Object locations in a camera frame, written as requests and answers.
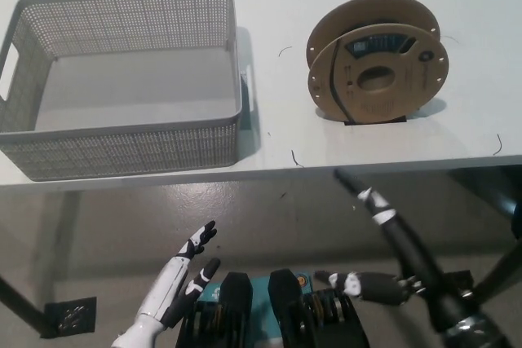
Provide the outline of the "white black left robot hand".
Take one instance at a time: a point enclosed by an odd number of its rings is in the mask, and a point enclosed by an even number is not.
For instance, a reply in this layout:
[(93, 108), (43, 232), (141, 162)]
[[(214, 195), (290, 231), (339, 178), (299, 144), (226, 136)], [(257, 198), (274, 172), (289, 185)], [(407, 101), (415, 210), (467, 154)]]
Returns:
[(211, 221), (188, 238), (155, 279), (136, 320), (153, 320), (164, 328), (172, 328), (184, 317), (184, 312), (200, 297), (219, 268), (220, 260), (213, 258), (192, 280), (185, 281), (189, 263), (216, 234), (215, 222)]

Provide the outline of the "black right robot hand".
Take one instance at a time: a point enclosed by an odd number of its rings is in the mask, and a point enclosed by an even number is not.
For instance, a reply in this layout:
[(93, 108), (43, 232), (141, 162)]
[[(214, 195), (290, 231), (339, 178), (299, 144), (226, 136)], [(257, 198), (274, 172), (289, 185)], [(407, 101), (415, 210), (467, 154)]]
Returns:
[(341, 169), (334, 170), (334, 177), (369, 211), (394, 252), (401, 275), (316, 271), (316, 279), (349, 297), (387, 306), (400, 306), (417, 294), (427, 305), (432, 327), (443, 335), (458, 335), (488, 322), (480, 305), (459, 292), (419, 235), (378, 190)]

